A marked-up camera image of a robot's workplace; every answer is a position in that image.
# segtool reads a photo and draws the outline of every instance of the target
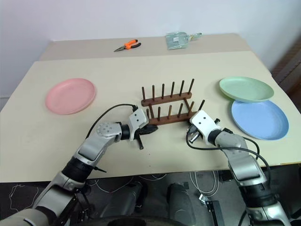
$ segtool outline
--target wooden peg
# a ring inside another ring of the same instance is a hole
[[[162,84],[162,99],[164,98],[164,83]]]
[[[145,101],[145,92],[144,92],[144,87],[142,87],[142,96],[143,96],[143,101]]]
[[[194,79],[191,80],[190,87],[189,87],[189,90],[188,90],[188,94],[190,94],[190,92],[191,92],[193,82],[194,82]]]
[[[202,109],[202,107],[203,107],[204,103],[205,103],[205,100],[203,100],[203,101],[202,101],[202,103],[201,103],[200,107],[198,108],[198,110],[199,110],[199,111]]]
[[[179,113],[178,113],[178,118],[179,118],[180,115],[181,115],[181,110],[182,110],[182,108],[183,108],[183,103],[181,103],[181,105],[180,105],[180,109],[179,109]]]
[[[158,107],[158,121],[160,121],[161,107]]]
[[[190,107],[189,107],[187,116],[191,114],[191,110],[192,110],[192,108],[193,108],[193,104],[194,104],[194,101],[191,103],[191,105],[190,105]]]
[[[170,97],[173,97],[173,94],[174,94],[174,81],[173,81],[173,85],[171,86]]]
[[[149,105],[149,107],[150,107],[150,116],[151,116],[151,118],[153,119],[153,118],[155,118],[155,116],[154,116],[154,112],[153,112],[153,110],[152,110],[151,104]]]
[[[155,101],[155,86],[152,85],[152,101]]]
[[[184,102],[185,102],[185,105],[186,105],[186,107],[187,107],[187,110],[189,110],[190,106],[189,106],[188,101],[187,101],[186,98],[184,98]]]
[[[167,119],[169,119],[169,117],[170,117],[170,114],[171,114],[171,108],[172,108],[172,106],[170,105],[170,106],[169,106],[169,110],[168,110],[168,117],[167,117]]]
[[[182,84],[181,84],[181,89],[180,89],[180,94],[179,94],[179,96],[182,95],[183,87],[184,87],[184,80],[182,80]]]

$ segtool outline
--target blue plate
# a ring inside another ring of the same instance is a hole
[[[231,111],[237,126],[252,137],[278,140],[288,132],[286,115],[271,101],[245,103],[236,100]]]

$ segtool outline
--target white wall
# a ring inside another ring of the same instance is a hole
[[[271,69],[301,34],[300,0],[2,0],[1,10],[1,96],[50,40],[235,32]]]

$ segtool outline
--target stacked plates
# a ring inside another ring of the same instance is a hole
[[[220,81],[220,88],[235,99],[232,117],[246,134],[262,140],[278,140],[287,134],[287,117],[269,101],[274,90],[268,84],[247,77],[228,77]]]

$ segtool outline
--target pliers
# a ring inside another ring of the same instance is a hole
[[[138,42],[138,39],[131,40],[128,43],[125,43],[124,46],[122,46],[122,47],[118,48],[117,50],[115,50],[114,52],[122,51],[122,50],[125,50],[125,49],[130,49],[130,48],[137,48],[137,47],[141,46],[140,42],[136,45],[133,45],[137,42]]]

